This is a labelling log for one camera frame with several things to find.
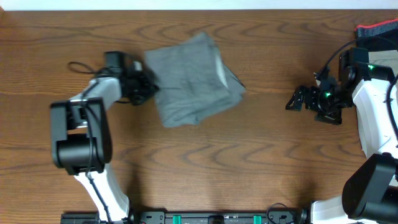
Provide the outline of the grey shorts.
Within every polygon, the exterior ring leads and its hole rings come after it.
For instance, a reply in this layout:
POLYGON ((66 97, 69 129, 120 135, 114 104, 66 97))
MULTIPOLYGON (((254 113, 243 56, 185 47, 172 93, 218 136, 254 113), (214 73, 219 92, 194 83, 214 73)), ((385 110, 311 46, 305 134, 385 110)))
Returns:
POLYGON ((166 128, 199 124, 236 106, 246 91, 204 32, 178 45, 146 51, 145 60, 159 87, 155 103, 166 128))

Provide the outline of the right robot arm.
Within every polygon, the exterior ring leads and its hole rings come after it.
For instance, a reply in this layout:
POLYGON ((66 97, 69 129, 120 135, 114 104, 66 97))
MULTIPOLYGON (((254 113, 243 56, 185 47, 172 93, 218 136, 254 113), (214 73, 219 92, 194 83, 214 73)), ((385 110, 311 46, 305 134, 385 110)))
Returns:
POLYGON ((340 84, 321 78, 298 87, 287 110, 313 110, 320 121, 342 123, 354 106, 364 164, 346 181, 340 196, 311 204, 310 223, 397 223, 397 106, 392 68, 369 62, 340 65, 340 84))

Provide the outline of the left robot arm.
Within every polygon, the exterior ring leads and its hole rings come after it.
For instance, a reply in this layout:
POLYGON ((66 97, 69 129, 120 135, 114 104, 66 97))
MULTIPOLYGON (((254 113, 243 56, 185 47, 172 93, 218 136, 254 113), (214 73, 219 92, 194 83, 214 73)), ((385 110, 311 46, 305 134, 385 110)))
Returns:
POLYGON ((139 61, 120 56, 97 70, 77 61, 67 67, 92 78, 79 94, 50 105, 51 156, 57 168, 85 188, 97 211, 65 212, 60 223, 139 223, 111 167, 113 142, 106 112, 115 103, 138 106, 147 101, 159 89, 154 75, 139 61))

